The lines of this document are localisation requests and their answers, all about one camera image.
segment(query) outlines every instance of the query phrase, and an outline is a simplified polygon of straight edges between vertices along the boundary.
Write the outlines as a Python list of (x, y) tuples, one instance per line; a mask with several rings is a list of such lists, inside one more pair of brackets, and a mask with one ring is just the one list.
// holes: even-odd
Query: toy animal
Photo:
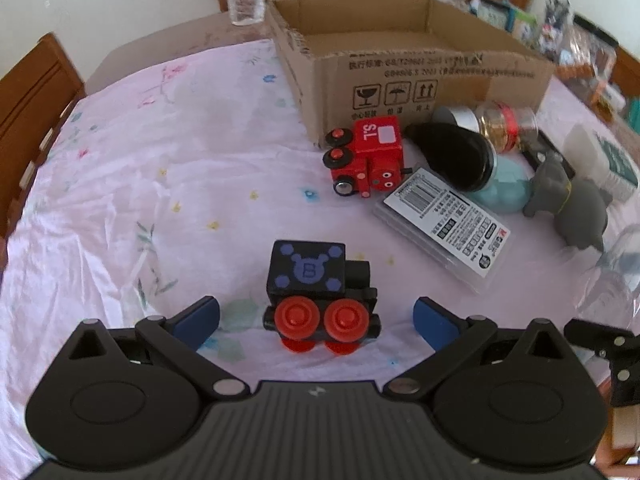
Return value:
[(562, 158), (555, 153), (547, 155), (530, 182), (531, 198), (522, 209), (524, 216), (549, 211), (554, 215), (556, 232), (567, 245), (604, 251), (602, 234), (607, 228), (609, 193), (585, 178), (569, 180)]
[(336, 128), (324, 138), (330, 149), (322, 162), (331, 170), (334, 191), (340, 196), (359, 193), (368, 198), (371, 188), (392, 191), (411, 173), (405, 169), (402, 139), (395, 116), (361, 119), (353, 130)]

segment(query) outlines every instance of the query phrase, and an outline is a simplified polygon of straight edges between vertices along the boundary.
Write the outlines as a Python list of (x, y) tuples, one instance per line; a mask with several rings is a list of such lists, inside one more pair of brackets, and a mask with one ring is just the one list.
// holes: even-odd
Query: black wheel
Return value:
[(351, 196), (356, 193), (356, 181), (353, 177), (341, 175), (334, 181), (334, 191), (340, 196)]
[(344, 128), (336, 128), (326, 134), (324, 140), (332, 148), (340, 148), (353, 140), (353, 132)]
[(340, 170), (353, 160), (353, 152), (349, 148), (332, 148), (322, 157), (322, 163), (329, 170)]

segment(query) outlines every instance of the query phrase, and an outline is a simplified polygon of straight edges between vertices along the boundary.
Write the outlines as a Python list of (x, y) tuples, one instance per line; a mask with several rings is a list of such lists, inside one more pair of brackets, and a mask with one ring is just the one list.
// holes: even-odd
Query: gray toy elephant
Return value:
[(607, 228), (607, 206), (611, 195), (591, 180), (569, 180), (558, 154), (548, 154), (531, 179), (531, 198), (522, 209), (524, 216), (536, 211), (554, 215), (556, 232), (569, 246), (580, 250), (594, 246), (604, 251), (602, 234)]

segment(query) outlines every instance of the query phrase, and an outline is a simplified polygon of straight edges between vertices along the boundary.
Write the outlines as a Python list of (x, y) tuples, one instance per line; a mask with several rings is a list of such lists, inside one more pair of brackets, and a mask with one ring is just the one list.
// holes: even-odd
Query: barcode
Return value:
[(442, 190), (431, 182), (421, 180), (407, 187), (400, 196), (400, 200), (422, 214), (441, 192)]

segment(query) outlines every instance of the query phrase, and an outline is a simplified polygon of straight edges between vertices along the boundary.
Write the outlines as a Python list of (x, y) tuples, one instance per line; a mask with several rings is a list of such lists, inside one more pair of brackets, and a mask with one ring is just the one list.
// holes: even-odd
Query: white sticker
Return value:
[(511, 233), (423, 168), (389, 195), (385, 204), (483, 278)]
[(393, 126), (380, 126), (378, 128), (378, 142), (380, 144), (396, 142), (396, 129)]

